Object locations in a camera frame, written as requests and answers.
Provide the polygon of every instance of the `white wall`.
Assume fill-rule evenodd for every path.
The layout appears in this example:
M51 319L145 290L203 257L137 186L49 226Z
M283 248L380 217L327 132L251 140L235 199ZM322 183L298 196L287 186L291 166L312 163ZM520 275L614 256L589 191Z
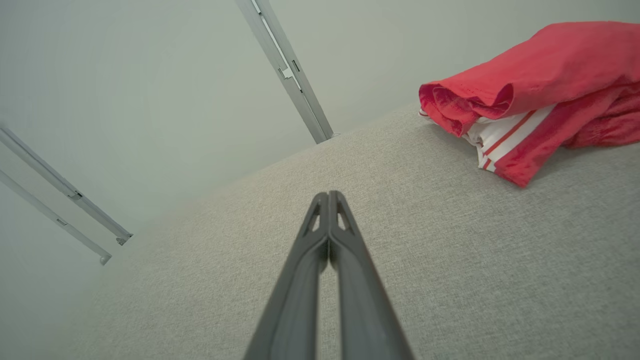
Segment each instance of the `white wall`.
M0 183L0 359L47 359L98 256Z
M0 1L0 125L134 233L315 144L232 0ZM126 250L1 144L0 168ZM0 215L0 358L46 359L103 268L3 184Z
M270 0L334 131L417 102L553 22L640 22L638 0Z
M233 0L0 6L0 121L133 233L315 144Z

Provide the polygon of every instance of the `red jacket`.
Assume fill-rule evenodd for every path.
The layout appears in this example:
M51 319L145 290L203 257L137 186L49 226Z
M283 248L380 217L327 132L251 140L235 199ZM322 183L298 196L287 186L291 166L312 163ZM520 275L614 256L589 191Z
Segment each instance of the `red jacket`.
M479 144L480 167L525 187L560 145L640 141L640 24L549 25L419 95L422 110L458 137L478 120L505 121L491 144ZM491 138L481 132L478 141Z

